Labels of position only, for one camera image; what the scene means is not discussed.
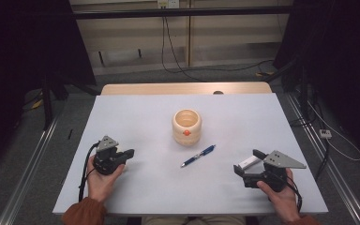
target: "pen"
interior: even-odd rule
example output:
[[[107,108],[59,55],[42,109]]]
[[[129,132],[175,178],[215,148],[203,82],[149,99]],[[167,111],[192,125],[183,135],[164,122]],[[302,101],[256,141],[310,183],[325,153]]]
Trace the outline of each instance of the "pen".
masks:
[[[194,157],[190,158],[189,160],[185,161],[180,168],[183,168],[185,166],[187,166],[189,163],[197,160],[200,157],[206,156],[207,154],[209,154],[210,152],[213,151],[213,149],[215,149],[216,145],[211,145],[208,148],[206,148],[205,150],[201,151],[201,153],[195,155]]]

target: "wire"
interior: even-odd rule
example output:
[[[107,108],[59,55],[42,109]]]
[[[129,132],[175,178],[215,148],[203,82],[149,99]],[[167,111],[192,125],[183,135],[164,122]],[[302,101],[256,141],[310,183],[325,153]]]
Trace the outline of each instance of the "wire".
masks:
[[[314,109],[312,109],[312,110],[317,114],[318,118],[320,118],[320,119],[323,121],[324,124],[326,124],[330,129],[332,129],[333,131],[335,131],[335,133],[338,134],[338,136],[340,136],[342,139],[346,140],[350,145],[352,145],[352,147],[354,147],[354,148],[358,151],[358,153],[359,153],[359,155],[360,155],[360,150],[359,150],[359,148],[357,148],[351,141],[349,141],[347,138],[345,138],[343,135],[341,135],[337,130],[335,130],[334,128],[332,128],[331,126],[329,126],[329,125],[318,115],[318,113],[317,113]],[[341,153],[338,149],[336,149],[336,147],[333,146],[333,144],[331,144],[330,142],[329,142],[329,144],[330,144],[335,150],[337,150],[341,155],[343,155],[344,157],[349,158],[349,159],[354,160],[354,161],[360,160],[360,158],[355,159],[355,158],[351,158],[351,157],[345,156],[345,155],[344,155],[343,153]]]
[[[163,35],[162,35],[162,50],[161,50],[161,63],[162,63],[162,66],[163,68],[170,72],[170,73],[184,73],[187,77],[191,78],[191,79],[194,79],[194,80],[197,80],[197,81],[200,81],[200,82],[205,82],[205,81],[202,81],[202,80],[199,80],[197,78],[193,78],[191,76],[189,76],[188,74],[186,74],[186,72],[188,71],[198,71],[198,70],[210,70],[210,71],[227,71],[227,72],[232,72],[232,71],[240,71],[240,70],[245,70],[245,69],[249,69],[249,68],[255,68],[255,67],[259,67],[259,70],[260,69],[260,65],[261,64],[264,64],[264,63],[268,63],[268,62],[273,62],[274,60],[273,59],[268,59],[268,60],[263,60],[257,64],[254,64],[252,66],[247,66],[247,67],[240,67],[240,68],[207,68],[207,67],[203,67],[203,68],[187,68],[187,69],[184,69],[184,68],[181,68],[178,61],[177,61],[177,57],[176,57],[176,54],[174,53],[174,49],[173,49],[173,44],[172,44],[172,38],[171,38],[171,34],[170,34],[170,31],[169,31],[169,25],[168,25],[168,21],[167,21],[167,18],[166,17],[162,17],[162,22],[163,22]],[[169,41],[171,43],[171,48],[172,48],[172,54],[174,56],[174,60],[176,62],[176,65],[177,67],[180,69],[178,71],[171,71],[171,70],[168,70],[166,67],[165,67],[165,64],[164,64],[164,60],[163,60],[163,49],[165,47],[165,23],[166,23],[166,29],[167,29],[167,33],[168,33],[168,38],[169,38]]]
[[[200,80],[198,78],[194,78],[194,77],[191,77],[189,76],[188,74],[186,74],[186,72],[180,67],[179,65],[179,62],[177,61],[177,57],[176,57],[176,54],[174,53],[174,49],[173,49],[173,45],[172,45],[172,39],[171,39],[171,34],[169,32],[169,25],[168,25],[168,19],[166,17],[162,17],[162,22],[163,22],[163,41],[162,41],[162,54],[161,54],[161,60],[162,60],[162,65],[163,67],[165,68],[166,71],[169,71],[168,69],[166,69],[165,67],[165,64],[163,63],[163,49],[165,47],[165,23],[166,23],[166,31],[168,33],[168,38],[169,38],[169,41],[171,43],[171,48],[172,48],[172,53],[173,53],[173,56],[174,56],[174,60],[176,61],[176,64],[177,64],[177,67],[180,69],[181,72],[183,72],[184,75],[186,75],[186,77],[192,79],[192,80],[195,80],[195,81],[198,81],[198,82],[203,82],[205,83],[205,81],[203,80]]]
[[[328,162],[328,159],[329,159],[329,146],[330,146],[329,142],[326,142],[325,155],[323,156],[321,165],[318,168],[317,173],[315,173],[315,176],[314,176],[315,181],[318,180],[318,178],[320,177],[321,173],[323,172],[323,169],[325,168],[325,166],[326,166],[326,164]]]
[[[331,147],[333,147],[333,149],[335,149],[337,152],[339,152],[342,156],[344,156],[345,158],[348,158],[348,159],[350,159],[350,160],[353,160],[353,161],[359,161],[360,160],[360,151],[358,150],[358,152],[359,152],[359,158],[353,158],[353,157],[349,157],[349,156],[347,156],[346,154],[344,154],[344,153],[342,153],[340,150],[338,150],[333,144],[331,144],[330,142],[329,142],[329,139],[326,139],[326,141],[329,143],[329,145],[331,146]]]
[[[80,189],[80,193],[78,196],[78,201],[81,202],[81,200],[83,199],[83,192],[84,192],[84,187],[86,185],[86,180],[87,180],[87,176],[93,171],[89,172],[87,175],[86,174],[86,169],[87,169],[87,162],[89,161],[89,157],[90,157],[90,153],[92,153],[92,150],[98,146],[100,142],[97,142],[95,144],[93,144],[90,149],[89,152],[86,155],[86,160],[84,161],[84,165],[83,165],[83,172],[82,172],[82,179],[81,179],[81,184],[79,186]]]
[[[287,180],[282,179],[280,176],[276,175],[273,172],[267,171],[268,173],[272,174],[273,176],[276,177],[276,179],[282,181],[286,186],[288,186],[296,195],[297,195],[297,210],[300,212],[300,209],[302,208],[303,205],[303,197],[300,195],[299,189],[297,188],[296,183],[294,183],[294,181],[291,179],[291,177],[287,176],[287,179],[291,180],[293,183],[293,186],[291,184],[289,184],[289,182]]]

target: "brown sleeve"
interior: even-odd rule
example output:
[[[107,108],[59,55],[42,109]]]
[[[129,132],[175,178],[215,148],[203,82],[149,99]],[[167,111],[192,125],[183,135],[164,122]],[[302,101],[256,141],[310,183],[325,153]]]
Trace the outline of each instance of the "brown sleeve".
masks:
[[[81,202],[72,204],[62,216],[62,220],[66,225],[100,225],[104,223],[106,214],[103,203],[86,197]]]
[[[288,223],[288,225],[320,225],[320,224],[321,223],[315,220],[315,218],[313,218],[312,216],[305,216],[295,222]]]

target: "table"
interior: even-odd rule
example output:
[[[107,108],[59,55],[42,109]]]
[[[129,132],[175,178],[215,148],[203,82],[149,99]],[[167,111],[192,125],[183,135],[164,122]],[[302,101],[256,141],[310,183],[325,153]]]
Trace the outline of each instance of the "table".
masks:
[[[196,95],[198,90],[227,95]],[[172,138],[171,119],[182,108],[202,116],[202,137],[190,147]],[[250,157],[256,148],[264,153],[278,150],[307,165],[277,96],[266,83],[113,84],[96,99],[55,214],[78,200],[87,150],[104,135],[119,141],[124,150],[135,149],[106,202],[108,212],[116,216],[271,214],[274,209],[267,197],[259,189],[244,188],[233,164]],[[180,169],[186,159],[211,144],[217,145],[214,152]],[[261,173],[263,164],[248,171]],[[327,212],[309,167],[293,174],[304,198],[301,212]]]

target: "person's hand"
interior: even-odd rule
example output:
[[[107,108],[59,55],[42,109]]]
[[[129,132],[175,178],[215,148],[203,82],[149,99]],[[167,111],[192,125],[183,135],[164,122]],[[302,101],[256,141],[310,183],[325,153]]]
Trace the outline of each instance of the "person's hand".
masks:
[[[290,169],[286,169],[286,174],[293,179],[293,173]],[[300,219],[295,193],[288,186],[280,192],[275,192],[263,181],[259,181],[257,186],[268,196],[282,223],[287,224]]]
[[[94,199],[100,203],[104,203],[113,192],[113,184],[116,179],[122,174],[125,165],[119,165],[116,170],[110,175],[100,174],[94,170],[93,159],[95,156],[89,158],[87,162],[87,187],[89,189],[89,198]]]

